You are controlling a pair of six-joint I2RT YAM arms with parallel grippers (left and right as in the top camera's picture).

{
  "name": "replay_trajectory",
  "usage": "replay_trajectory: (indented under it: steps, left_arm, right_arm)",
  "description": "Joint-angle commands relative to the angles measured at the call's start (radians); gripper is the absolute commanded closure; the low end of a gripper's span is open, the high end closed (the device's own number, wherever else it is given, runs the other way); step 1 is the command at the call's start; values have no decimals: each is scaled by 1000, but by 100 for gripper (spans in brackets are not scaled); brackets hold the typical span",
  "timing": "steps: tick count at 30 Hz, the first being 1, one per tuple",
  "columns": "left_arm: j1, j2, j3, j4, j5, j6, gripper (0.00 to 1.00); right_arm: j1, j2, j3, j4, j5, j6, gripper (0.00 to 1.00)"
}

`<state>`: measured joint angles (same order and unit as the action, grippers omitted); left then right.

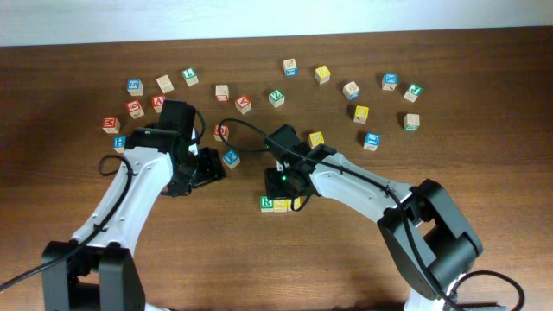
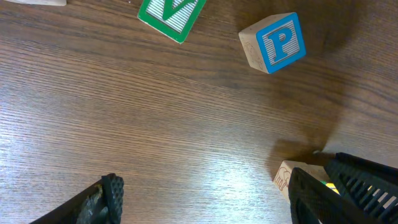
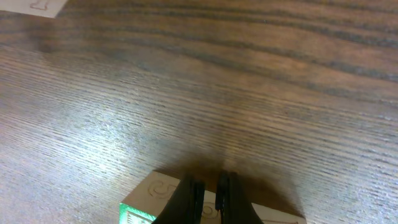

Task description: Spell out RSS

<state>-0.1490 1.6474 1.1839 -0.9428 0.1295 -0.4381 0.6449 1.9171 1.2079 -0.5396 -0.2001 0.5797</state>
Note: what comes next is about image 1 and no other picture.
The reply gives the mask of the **yellow S letter block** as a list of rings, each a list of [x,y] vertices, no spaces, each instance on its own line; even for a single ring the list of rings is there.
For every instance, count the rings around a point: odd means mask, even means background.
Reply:
[[[288,211],[294,212],[300,209],[302,206],[301,199],[295,198],[295,199],[286,199],[285,201],[286,207]]]

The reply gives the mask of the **green R letter block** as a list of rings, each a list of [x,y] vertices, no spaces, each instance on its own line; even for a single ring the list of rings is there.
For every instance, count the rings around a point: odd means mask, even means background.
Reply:
[[[270,200],[266,195],[260,197],[260,211],[262,213],[274,212],[273,201]]]

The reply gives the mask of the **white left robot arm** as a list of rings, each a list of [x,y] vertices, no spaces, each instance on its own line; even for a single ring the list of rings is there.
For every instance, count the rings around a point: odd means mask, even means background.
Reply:
[[[135,129],[111,185],[67,242],[50,242],[42,287],[47,310],[152,310],[134,263],[143,226],[159,196],[188,196],[226,176],[215,149],[197,146],[192,105],[167,100],[158,122]]]

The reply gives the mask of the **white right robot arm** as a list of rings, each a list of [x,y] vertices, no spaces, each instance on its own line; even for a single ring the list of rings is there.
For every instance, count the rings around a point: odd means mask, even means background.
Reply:
[[[270,199],[321,196],[337,200],[378,225],[404,280],[407,310],[442,310],[447,293],[482,253],[474,229],[437,182],[390,181],[348,161],[335,149],[310,148],[284,125],[264,139],[283,165],[265,174]]]

